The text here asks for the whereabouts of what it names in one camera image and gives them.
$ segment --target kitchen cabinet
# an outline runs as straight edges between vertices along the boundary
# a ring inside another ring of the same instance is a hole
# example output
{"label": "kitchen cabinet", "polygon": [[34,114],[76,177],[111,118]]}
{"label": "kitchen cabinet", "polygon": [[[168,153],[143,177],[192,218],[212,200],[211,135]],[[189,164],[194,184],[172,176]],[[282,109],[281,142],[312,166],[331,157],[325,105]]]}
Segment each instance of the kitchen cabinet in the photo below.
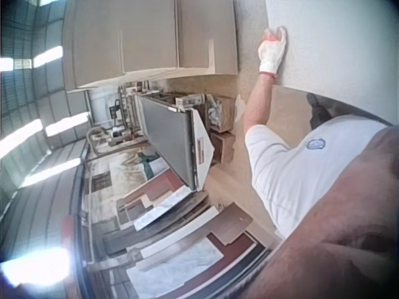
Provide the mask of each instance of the kitchen cabinet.
{"label": "kitchen cabinet", "polygon": [[70,92],[238,72],[233,0],[70,0],[63,46]]}

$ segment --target shirt logo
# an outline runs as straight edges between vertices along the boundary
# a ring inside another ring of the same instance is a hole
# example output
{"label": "shirt logo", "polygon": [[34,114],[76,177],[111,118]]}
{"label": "shirt logo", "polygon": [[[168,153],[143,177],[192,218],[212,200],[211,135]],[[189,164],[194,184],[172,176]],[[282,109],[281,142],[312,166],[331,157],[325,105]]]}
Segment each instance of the shirt logo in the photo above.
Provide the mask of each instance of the shirt logo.
{"label": "shirt logo", "polygon": [[325,148],[325,141],[324,139],[312,139],[306,145],[308,150],[322,150]]}

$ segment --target hand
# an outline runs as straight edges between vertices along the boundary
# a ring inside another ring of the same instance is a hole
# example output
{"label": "hand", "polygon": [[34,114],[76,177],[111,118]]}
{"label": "hand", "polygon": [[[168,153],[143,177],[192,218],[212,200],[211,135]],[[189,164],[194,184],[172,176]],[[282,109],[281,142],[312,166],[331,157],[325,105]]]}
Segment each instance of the hand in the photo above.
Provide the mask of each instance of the hand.
{"label": "hand", "polygon": [[260,72],[275,75],[280,66],[282,56],[286,48],[286,31],[282,27],[277,28],[277,34],[266,29],[263,42],[257,50],[261,60]]}

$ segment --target workshop floor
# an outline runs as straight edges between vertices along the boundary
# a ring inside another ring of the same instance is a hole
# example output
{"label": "workshop floor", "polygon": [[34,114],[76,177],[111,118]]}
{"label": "workshop floor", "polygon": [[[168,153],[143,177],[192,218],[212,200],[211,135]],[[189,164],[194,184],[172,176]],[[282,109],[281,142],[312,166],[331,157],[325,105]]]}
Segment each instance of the workshop floor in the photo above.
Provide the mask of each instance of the workshop floor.
{"label": "workshop floor", "polygon": [[[247,102],[257,79],[259,58],[257,48],[267,28],[265,0],[235,0],[238,37],[238,76],[201,76],[176,78],[157,82],[159,87],[173,92],[211,93]],[[275,87],[269,127],[289,145],[296,146],[310,131],[310,107],[305,94]],[[263,203],[251,187],[251,169],[244,144],[243,118],[234,125],[236,135],[233,162],[211,169],[205,188],[215,206],[235,202],[269,232],[275,228]]]}

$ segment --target white t-shirt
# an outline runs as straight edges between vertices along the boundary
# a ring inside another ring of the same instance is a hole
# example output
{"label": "white t-shirt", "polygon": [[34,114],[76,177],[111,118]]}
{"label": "white t-shirt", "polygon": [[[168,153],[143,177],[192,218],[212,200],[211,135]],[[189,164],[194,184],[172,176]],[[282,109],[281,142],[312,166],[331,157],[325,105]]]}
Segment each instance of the white t-shirt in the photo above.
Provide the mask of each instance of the white t-shirt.
{"label": "white t-shirt", "polygon": [[310,132],[293,149],[267,126],[248,130],[252,186],[285,238],[385,127],[359,116],[340,116]]}

